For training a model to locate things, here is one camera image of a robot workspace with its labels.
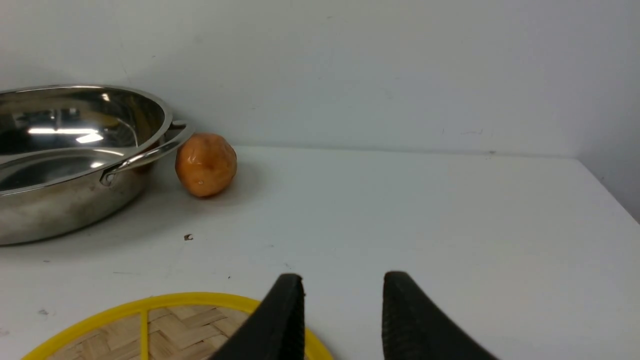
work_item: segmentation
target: yellow trivet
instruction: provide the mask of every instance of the yellow trivet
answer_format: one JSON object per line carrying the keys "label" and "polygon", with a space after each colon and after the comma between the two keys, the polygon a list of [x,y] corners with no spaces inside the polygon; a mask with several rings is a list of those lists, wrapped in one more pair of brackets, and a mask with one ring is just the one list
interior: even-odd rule
{"label": "yellow trivet", "polygon": [[[23,360],[203,360],[242,325],[259,301],[224,293],[150,297],[85,319]],[[332,360],[308,329],[305,359]]]}

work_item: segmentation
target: white wall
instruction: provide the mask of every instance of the white wall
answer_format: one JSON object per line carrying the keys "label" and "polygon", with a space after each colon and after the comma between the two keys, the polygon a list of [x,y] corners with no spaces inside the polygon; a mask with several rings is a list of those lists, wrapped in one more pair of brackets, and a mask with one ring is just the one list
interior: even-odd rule
{"label": "white wall", "polygon": [[6,0],[0,86],[132,86],[242,144],[578,156],[639,216],[638,2]]}

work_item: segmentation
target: white table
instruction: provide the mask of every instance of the white table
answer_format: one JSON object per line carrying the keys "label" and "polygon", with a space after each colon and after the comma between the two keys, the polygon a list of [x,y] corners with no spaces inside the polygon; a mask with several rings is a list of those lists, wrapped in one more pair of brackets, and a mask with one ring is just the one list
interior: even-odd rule
{"label": "white table", "polygon": [[0,358],[124,302],[182,291],[261,299],[296,272],[307,324],[335,357],[381,359],[388,270],[409,272],[503,359],[640,358],[640,226],[578,161],[237,153],[235,183],[215,199],[187,195],[165,161],[109,219],[0,248]]}

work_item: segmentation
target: orange fruit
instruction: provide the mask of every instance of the orange fruit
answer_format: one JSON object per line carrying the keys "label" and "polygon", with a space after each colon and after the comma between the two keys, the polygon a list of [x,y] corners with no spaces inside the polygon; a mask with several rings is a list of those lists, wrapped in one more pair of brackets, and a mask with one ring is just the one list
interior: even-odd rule
{"label": "orange fruit", "polygon": [[236,152],[217,134],[194,134],[175,157],[175,173],[185,189],[197,197],[220,193],[229,186],[236,170]]}

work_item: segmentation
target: woven bamboo mat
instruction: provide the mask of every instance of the woven bamboo mat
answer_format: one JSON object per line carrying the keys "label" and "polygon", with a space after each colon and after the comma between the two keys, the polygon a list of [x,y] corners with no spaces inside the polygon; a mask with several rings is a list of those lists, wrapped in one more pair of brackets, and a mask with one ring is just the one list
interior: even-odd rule
{"label": "woven bamboo mat", "polygon": [[[248,318],[225,307],[175,306],[148,312],[150,360],[206,360]],[[130,316],[88,332],[48,360],[139,360],[140,316]]]}

